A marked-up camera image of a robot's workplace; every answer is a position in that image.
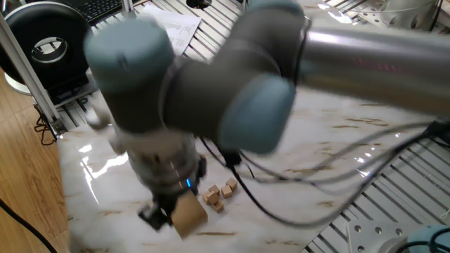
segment small wooden cube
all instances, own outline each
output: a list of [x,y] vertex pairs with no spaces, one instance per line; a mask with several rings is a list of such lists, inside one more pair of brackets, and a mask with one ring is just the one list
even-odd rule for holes
[[217,197],[220,196],[220,189],[216,185],[211,186],[210,191],[217,194]]
[[219,201],[219,196],[214,192],[207,192],[206,198],[208,199],[208,202],[212,205],[216,204],[217,201]]
[[202,194],[203,201],[205,201],[206,205],[211,204],[210,201],[208,200],[208,197],[206,196],[206,194],[208,194],[208,193],[210,193],[210,191],[207,191],[206,193]]
[[229,198],[233,195],[233,191],[231,190],[230,186],[224,186],[222,187],[222,195],[224,198]]
[[235,190],[238,187],[238,182],[234,179],[229,179],[225,184],[230,186],[231,190]]
[[214,211],[220,213],[224,209],[224,203],[219,200],[216,202],[216,204],[212,205],[212,208],[214,209]]

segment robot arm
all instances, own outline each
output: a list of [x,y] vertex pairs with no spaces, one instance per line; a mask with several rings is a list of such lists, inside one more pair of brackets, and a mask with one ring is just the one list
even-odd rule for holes
[[112,115],[111,143],[153,193],[140,215],[156,230],[205,175],[191,134],[225,152],[273,152],[296,85],[450,115],[446,37],[315,26],[290,0],[250,2],[209,64],[176,57],[154,20],[108,26],[85,54]]

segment black wire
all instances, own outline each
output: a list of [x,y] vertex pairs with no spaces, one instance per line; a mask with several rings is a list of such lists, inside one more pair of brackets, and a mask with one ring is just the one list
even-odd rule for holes
[[441,0],[438,7],[437,7],[437,13],[435,15],[435,17],[433,18],[433,22],[431,23],[431,27],[430,27],[430,32],[433,31],[433,29],[435,28],[435,25],[437,23],[437,19],[439,17],[439,14],[441,12],[441,7],[442,7],[442,3],[444,2],[444,0]]
[[[386,161],[384,161],[380,166],[378,166],[376,169],[373,170],[373,173],[371,174],[370,177],[367,177],[366,180],[360,184],[359,189],[356,190],[348,199],[347,201],[345,201],[342,205],[340,205],[340,207],[338,209],[336,209],[334,212],[331,212],[329,215],[317,219],[315,221],[312,222],[295,222],[295,221],[289,221],[287,219],[284,219],[282,217],[279,217],[273,213],[271,213],[269,210],[265,209],[259,202],[258,200],[254,197],[254,195],[250,192],[250,190],[247,188],[247,186],[245,185],[245,183],[243,182],[242,178],[240,177],[239,173],[236,171],[236,168],[233,165],[230,164],[225,164],[227,168],[229,168],[231,170],[231,172],[233,173],[233,175],[236,177],[236,180],[239,182],[239,184],[242,186],[242,188],[244,189],[244,191],[247,193],[248,197],[254,202],[254,204],[262,211],[264,212],[267,216],[271,217],[272,219],[285,224],[287,226],[292,226],[292,227],[296,227],[296,228],[313,228],[313,227],[317,227],[326,223],[330,223],[331,221],[333,221],[337,216],[340,215],[341,212],[343,212],[351,203],[353,203],[353,201],[355,201],[355,199],[357,199],[359,197],[360,192],[366,187],[368,186],[373,179],[375,179],[378,174],[381,173],[381,171],[390,163],[390,161],[392,160],[393,157],[397,156],[397,154],[399,154],[401,151],[405,150],[407,147],[409,147],[410,145],[419,142],[421,140],[423,140],[424,138],[431,138],[433,136],[438,136],[440,134],[443,134],[445,132],[447,132],[448,130],[450,130],[450,124],[445,124],[442,128],[440,129],[435,129],[435,130],[429,130],[426,131],[424,133],[421,133],[413,138],[410,138],[409,140],[403,142],[402,144],[397,145],[396,147],[388,150],[385,154],[390,153],[390,158],[387,159]],[[200,140],[202,140],[203,144],[206,144],[205,140],[203,140],[202,138],[200,138]],[[349,148],[345,148],[343,151],[339,152],[339,153],[345,153],[346,150],[349,150]],[[214,153],[212,153],[212,156],[214,158],[216,158],[217,160],[219,159]]]
[[[289,176],[284,176],[282,174],[278,174],[270,169],[267,169],[266,167],[263,167],[260,164],[257,164],[256,162],[252,161],[249,157],[247,157],[244,153],[240,152],[240,155],[242,157],[244,157],[250,164],[253,164],[254,166],[256,166],[256,168],[261,169],[262,171],[266,172],[267,174],[271,175],[271,176],[275,176],[278,180],[285,180],[285,181],[295,181],[295,182],[304,182],[304,183],[309,183],[313,186],[316,186],[318,184],[329,184],[329,183],[336,183],[338,181],[343,181],[345,179],[349,179],[351,177],[353,177],[354,175],[358,174],[358,171],[363,171],[364,168],[368,167],[367,165],[361,165],[359,168],[356,168],[355,170],[349,171],[347,173],[341,174],[339,176],[335,176],[329,179],[320,179],[320,180],[306,180],[307,177],[310,177],[312,175],[314,175],[315,173],[319,172],[321,170],[321,168],[324,168],[326,166],[328,166],[331,162],[334,162],[338,159],[340,159],[342,156],[347,155],[348,153],[350,153],[351,151],[359,148],[361,146],[361,144],[367,144],[377,138],[380,138],[381,136],[385,136],[387,134],[390,133],[395,133],[398,131],[403,131],[406,129],[413,129],[413,128],[418,128],[418,127],[427,127],[428,125],[430,125],[429,122],[427,123],[414,123],[414,124],[407,124],[407,125],[402,125],[402,126],[397,126],[391,129],[387,129],[387,130],[383,130],[383,131],[379,131],[377,133],[371,134],[370,136],[367,136],[363,139],[361,139],[360,141],[357,141],[356,143],[353,143],[349,146],[347,146],[346,148],[344,148],[343,150],[341,150],[340,152],[336,153],[334,156],[328,158],[327,160],[322,161],[321,163],[319,163],[318,165],[316,165],[314,168],[312,168],[310,171],[312,171],[312,173],[308,174],[307,176],[304,177],[289,177]],[[398,155],[398,153],[400,153],[402,150],[399,150],[397,152],[394,153],[394,155]],[[375,162],[377,162],[381,157],[378,156],[378,158],[373,158],[370,162],[372,164],[374,164]]]
[[[436,239],[444,234],[444,233],[448,233],[450,232],[450,228],[444,228],[441,229],[440,231],[437,231],[430,239],[430,252],[431,253],[437,253],[437,248],[440,247],[438,243],[436,243]],[[450,248],[446,247],[445,248],[446,251],[450,252]]]
[[450,148],[450,145],[449,144],[446,144],[446,143],[442,143],[442,142],[440,142],[440,141],[436,141],[435,139],[431,139],[434,143],[436,143],[437,145],[440,145],[441,147],[443,147],[443,148]]
[[0,199],[0,207],[5,210],[9,216],[15,219],[20,225],[24,226],[29,232],[33,233],[45,247],[50,251],[50,253],[57,253],[56,249],[50,244],[50,242],[38,231],[36,228],[31,226],[26,220],[22,219],[18,214],[16,214],[2,199]]
[[[395,253],[402,253],[403,251],[405,251],[406,249],[410,248],[410,247],[415,247],[415,246],[429,246],[429,242],[427,241],[418,241],[418,242],[408,242],[405,245],[401,246]],[[447,252],[450,252],[450,248],[444,245],[441,245],[439,243],[435,243],[437,248],[443,249]],[[440,253],[441,251],[430,251],[431,253]]]
[[[34,106],[34,109],[36,109],[36,111],[39,113],[39,119],[37,119],[36,121],[36,126],[34,126],[34,131],[39,133],[42,132],[41,135],[41,144],[42,145],[51,145],[53,143],[56,142],[56,136],[55,134],[52,132],[52,130],[48,127],[48,122],[45,120],[45,115],[42,114],[39,109],[37,108],[37,105]],[[45,137],[45,132],[46,131],[50,131],[52,136],[53,136],[53,140],[50,143],[45,143],[44,142],[44,137]]]

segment metal pole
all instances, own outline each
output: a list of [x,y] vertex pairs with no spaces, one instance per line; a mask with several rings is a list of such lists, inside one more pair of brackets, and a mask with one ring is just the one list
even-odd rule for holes
[[50,123],[60,120],[60,116],[56,111],[55,106],[51,102],[49,95],[42,86],[39,78],[34,72],[30,62],[23,53],[17,39],[5,21],[5,18],[0,13],[0,46],[2,46],[19,72],[23,81],[26,83],[31,94],[34,96],[37,104],[42,112],[46,115]]
[[126,18],[135,18],[134,4],[132,0],[122,0],[122,14]]
[[314,26],[300,60],[301,85],[450,115],[450,40],[397,29]]

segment keyboard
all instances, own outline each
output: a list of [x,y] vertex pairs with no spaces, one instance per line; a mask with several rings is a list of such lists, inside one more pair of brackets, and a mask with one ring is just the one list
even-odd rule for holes
[[83,15],[90,25],[95,25],[110,14],[122,10],[122,2],[121,0],[89,0],[75,9]]

